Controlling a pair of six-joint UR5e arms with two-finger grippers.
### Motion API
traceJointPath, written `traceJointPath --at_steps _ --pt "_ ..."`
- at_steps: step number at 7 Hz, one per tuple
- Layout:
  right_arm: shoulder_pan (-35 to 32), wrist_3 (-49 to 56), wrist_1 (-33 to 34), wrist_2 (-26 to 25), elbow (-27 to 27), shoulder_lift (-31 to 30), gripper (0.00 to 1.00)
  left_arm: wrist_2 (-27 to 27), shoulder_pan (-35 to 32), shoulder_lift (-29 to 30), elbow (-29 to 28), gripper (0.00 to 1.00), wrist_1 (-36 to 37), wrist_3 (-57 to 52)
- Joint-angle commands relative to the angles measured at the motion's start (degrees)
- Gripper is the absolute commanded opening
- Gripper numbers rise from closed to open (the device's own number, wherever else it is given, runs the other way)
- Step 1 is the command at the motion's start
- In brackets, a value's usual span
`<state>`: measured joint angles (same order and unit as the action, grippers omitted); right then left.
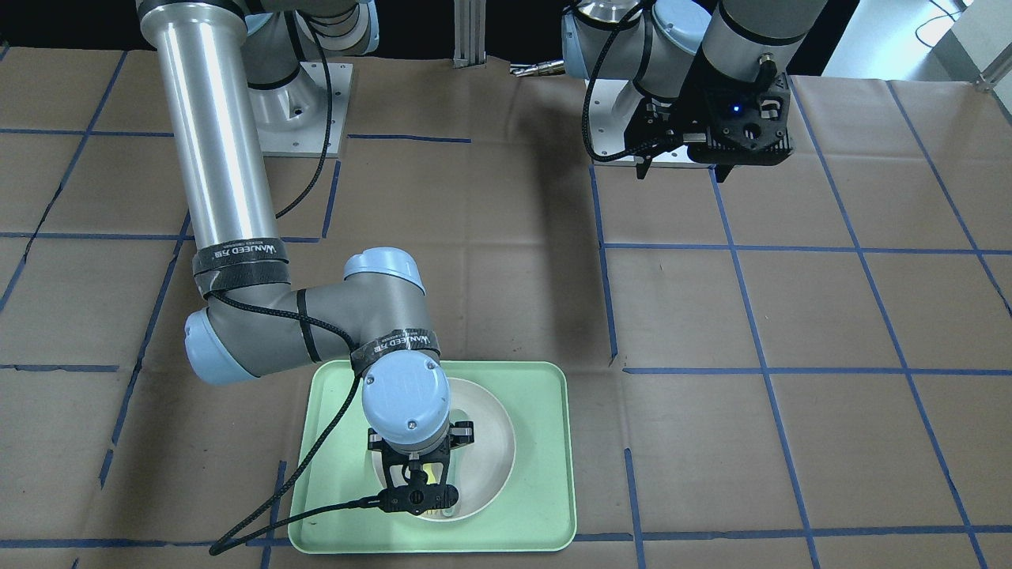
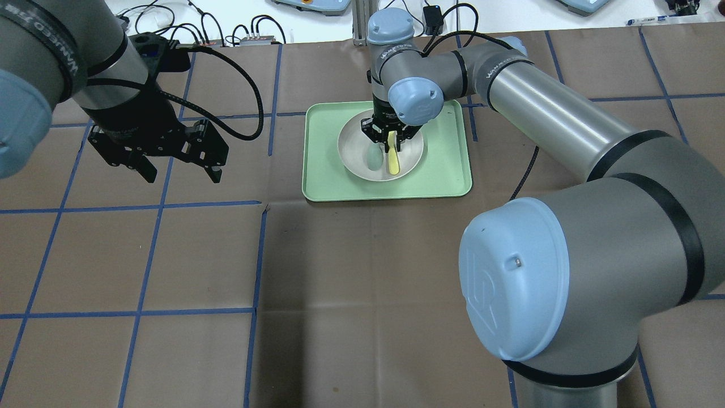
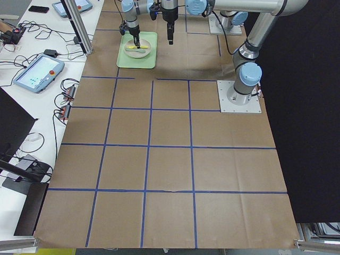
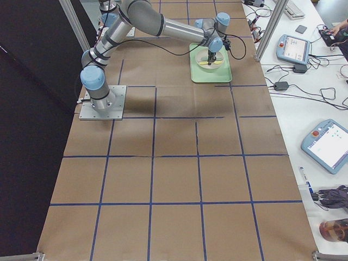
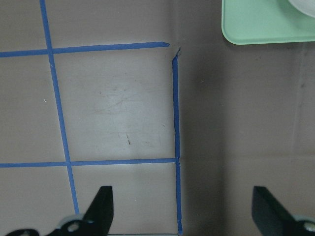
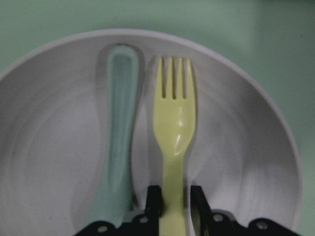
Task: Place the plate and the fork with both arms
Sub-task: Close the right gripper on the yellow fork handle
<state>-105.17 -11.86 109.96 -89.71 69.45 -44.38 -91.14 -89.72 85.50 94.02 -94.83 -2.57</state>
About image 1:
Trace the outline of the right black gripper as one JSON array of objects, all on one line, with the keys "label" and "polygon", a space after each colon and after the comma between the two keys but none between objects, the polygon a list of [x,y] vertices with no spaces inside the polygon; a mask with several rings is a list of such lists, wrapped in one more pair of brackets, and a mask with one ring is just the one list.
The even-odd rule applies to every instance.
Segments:
[{"label": "right black gripper", "polygon": [[376,478],[383,484],[408,484],[410,475],[423,472],[423,465],[430,462],[441,465],[440,483],[448,484],[453,477],[451,452],[473,442],[473,422],[451,422],[445,436],[426,451],[401,451],[392,448],[375,429],[368,429],[368,450],[372,452]]}]

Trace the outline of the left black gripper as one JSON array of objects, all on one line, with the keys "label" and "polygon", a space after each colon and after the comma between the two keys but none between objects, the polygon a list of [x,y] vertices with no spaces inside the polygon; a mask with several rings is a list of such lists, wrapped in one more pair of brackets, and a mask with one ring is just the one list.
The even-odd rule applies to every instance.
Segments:
[{"label": "left black gripper", "polygon": [[748,82],[705,77],[669,107],[642,100],[625,129],[636,179],[646,179],[653,159],[680,145],[691,161],[713,166],[718,184],[734,167],[781,164],[794,154],[789,105],[787,75],[778,71]]}]

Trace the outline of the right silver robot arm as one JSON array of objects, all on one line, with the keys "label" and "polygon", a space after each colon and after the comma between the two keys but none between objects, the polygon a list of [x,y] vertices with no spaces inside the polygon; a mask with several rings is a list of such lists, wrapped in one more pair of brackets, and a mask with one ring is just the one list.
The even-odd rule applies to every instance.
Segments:
[{"label": "right silver robot arm", "polygon": [[245,17],[268,2],[141,1],[157,50],[187,191],[193,278],[207,305],[188,317],[189,364],[213,385],[348,357],[370,428],[420,458],[471,441],[451,424],[426,289],[404,250],[351,257],[342,281],[294,289],[276,226],[241,54]]}]

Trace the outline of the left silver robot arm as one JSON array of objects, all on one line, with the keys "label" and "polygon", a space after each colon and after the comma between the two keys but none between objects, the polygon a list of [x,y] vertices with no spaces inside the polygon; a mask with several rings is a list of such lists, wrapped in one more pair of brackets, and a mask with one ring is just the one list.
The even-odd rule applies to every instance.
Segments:
[{"label": "left silver robot arm", "polygon": [[794,154],[787,68],[824,1],[571,1],[568,76],[585,80],[581,137],[596,163],[637,178],[679,153],[724,181]]}]

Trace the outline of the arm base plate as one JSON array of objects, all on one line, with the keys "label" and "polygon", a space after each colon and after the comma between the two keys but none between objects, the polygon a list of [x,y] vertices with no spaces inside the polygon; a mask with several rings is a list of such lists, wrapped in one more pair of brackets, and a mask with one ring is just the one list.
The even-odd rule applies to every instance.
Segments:
[{"label": "arm base plate", "polygon": [[352,91],[350,62],[303,62],[292,82],[248,89],[265,157],[339,158]]},{"label": "arm base plate", "polygon": [[[614,155],[625,148],[623,133],[632,118],[642,94],[626,80],[598,79],[595,82],[589,109],[589,125],[594,151],[599,155]],[[651,166],[668,168],[712,168],[688,158],[687,145],[658,155]]]}]

